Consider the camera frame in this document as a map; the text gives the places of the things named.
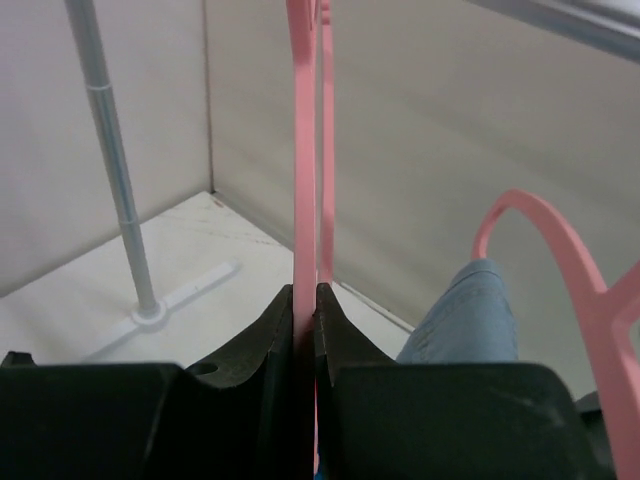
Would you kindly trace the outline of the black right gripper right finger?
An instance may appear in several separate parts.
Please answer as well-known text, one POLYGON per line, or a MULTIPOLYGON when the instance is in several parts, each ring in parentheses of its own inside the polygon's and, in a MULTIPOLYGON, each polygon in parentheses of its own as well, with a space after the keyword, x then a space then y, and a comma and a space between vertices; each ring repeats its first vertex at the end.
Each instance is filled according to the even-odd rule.
POLYGON ((316 290, 320 470, 326 479, 612 479, 602 420, 530 363, 401 365, 316 290))

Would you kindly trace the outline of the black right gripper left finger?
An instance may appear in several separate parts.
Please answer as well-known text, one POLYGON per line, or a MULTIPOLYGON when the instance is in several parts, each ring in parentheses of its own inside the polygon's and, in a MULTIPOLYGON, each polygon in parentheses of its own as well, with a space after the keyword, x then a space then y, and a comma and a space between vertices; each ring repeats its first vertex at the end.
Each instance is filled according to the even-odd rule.
POLYGON ((292 292, 187 368, 1 364, 5 479, 290 479, 292 292))

